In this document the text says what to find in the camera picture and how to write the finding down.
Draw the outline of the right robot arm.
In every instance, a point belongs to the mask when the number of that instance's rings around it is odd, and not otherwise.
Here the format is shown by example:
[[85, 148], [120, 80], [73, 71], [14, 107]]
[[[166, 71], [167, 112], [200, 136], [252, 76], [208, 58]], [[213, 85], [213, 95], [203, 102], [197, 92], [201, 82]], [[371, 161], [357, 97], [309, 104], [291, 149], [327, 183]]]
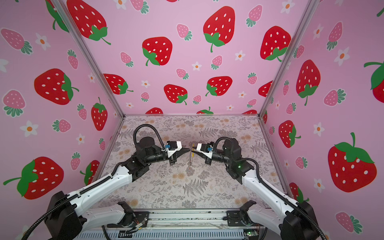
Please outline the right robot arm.
[[241, 208], [246, 225], [260, 224], [283, 240], [326, 239], [312, 206], [307, 202], [299, 203], [264, 180], [257, 161], [242, 156], [236, 139], [221, 137], [214, 143], [198, 144], [192, 152], [202, 157], [207, 165], [213, 161], [225, 164], [232, 179], [256, 193], [270, 207], [262, 210], [259, 204], [247, 202]]

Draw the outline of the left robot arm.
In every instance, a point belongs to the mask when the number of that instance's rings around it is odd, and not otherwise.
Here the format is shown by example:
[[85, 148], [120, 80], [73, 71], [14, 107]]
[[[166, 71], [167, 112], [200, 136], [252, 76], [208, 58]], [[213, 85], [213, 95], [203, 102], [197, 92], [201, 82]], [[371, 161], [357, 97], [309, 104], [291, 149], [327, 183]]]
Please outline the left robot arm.
[[146, 172], [151, 164], [168, 161], [170, 165], [188, 153], [180, 141], [168, 141], [157, 146], [152, 137], [135, 142], [136, 152], [126, 161], [118, 163], [113, 172], [67, 195], [55, 194], [50, 202], [51, 213], [44, 222], [54, 240], [73, 240], [81, 232], [111, 225], [133, 228], [138, 222], [132, 208], [125, 202], [94, 209], [93, 205], [113, 191], [128, 185]]

